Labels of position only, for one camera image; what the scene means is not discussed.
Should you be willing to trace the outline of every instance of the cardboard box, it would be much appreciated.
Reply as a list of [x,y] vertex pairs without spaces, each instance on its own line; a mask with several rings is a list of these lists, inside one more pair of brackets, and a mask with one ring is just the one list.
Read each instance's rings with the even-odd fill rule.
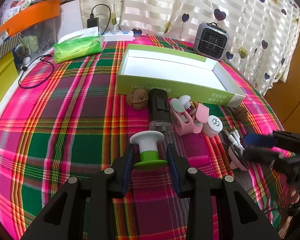
[[0,102],[17,77],[18,72],[14,65],[12,51],[10,51],[0,59]]
[[0,46],[0,59],[21,43],[21,34],[17,34]]
[[238,107],[244,93],[223,66],[193,53],[129,44],[117,73],[118,94],[133,88],[166,90],[168,98],[191,96],[194,102]]

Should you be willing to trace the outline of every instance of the charger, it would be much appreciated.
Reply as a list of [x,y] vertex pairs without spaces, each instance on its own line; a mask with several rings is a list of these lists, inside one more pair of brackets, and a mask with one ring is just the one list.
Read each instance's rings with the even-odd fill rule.
[[110,19],[111,19],[111,9],[106,4],[100,3],[100,4],[95,5],[92,8],[91,14],[90,14],[90,18],[87,20],[87,27],[88,28],[92,28],[92,27],[98,27],[99,28],[99,18],[98,17],[94,17],[94,14],[93,14],[94,8],[97,7],[97,6],[99,6],[99,5],[106,6],[109,9],[109,20],[108,20],[108,24],[106,26],[106,29],[103,31],[103,33],[101,33],[101,35],[103,35],[103,34],[105,34],[105,32],[106,32],[106,30],[107,30],[107,28],[109,26]]
[[99,18],[90,15],[90,18],[87,20],[87,28],[99,27]]

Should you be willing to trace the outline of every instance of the striped curtain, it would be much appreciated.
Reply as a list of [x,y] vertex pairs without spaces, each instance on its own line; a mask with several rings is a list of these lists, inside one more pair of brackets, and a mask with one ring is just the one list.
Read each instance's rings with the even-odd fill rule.
[[[111,6],[111,23],[135,34],[194,42],[198,25],[216,22],[230,35],[226,59],[264,95],[278,80],[286,81],[300,31],[294,0],[80,0],[86,26],[91,8]],[[101,30],[107,8],[96,8]]]

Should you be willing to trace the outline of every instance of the pink clip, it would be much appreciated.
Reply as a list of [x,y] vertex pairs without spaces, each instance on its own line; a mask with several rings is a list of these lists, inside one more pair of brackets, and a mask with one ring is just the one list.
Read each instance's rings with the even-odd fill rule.
[[[184,112],[177,113],[171,104],[173,100],[178,100],[176,98],[171,99],[170,101],[170,113],[171,113],[171,119],[173,122],[174,129],[176,130],[177,134],[179,136],[185,135],[188,133],[192,133],[194,129],[194,122],[191,116],[188,114],[188,112],[185,110]],[[181,115],[185,117],[186,123],[181,119]]]
[[200,133],[204,123],[208,121],[209,108],[198,104],[197,107],[190,112],[192,120],[194,122],[193,133]]

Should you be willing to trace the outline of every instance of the white plastic cap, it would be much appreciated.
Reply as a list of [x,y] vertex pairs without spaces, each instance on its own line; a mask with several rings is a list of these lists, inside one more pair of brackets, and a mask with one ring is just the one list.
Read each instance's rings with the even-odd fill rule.
[[223,124],[221,120],[214,116],[210,115],[208,121],[203,124],[202,131],[209,137],[214,137],[223,129]]
[[142,131],[130,137],[131,144],[138,144],[141,152],[158,151],[157,142],[163,142],[164,135],[158,131]]
[[191,97],[188,95],[184,95],[178,98],[180,103],[184,106],[185,109],[188,109],[191,106],[190,100]]

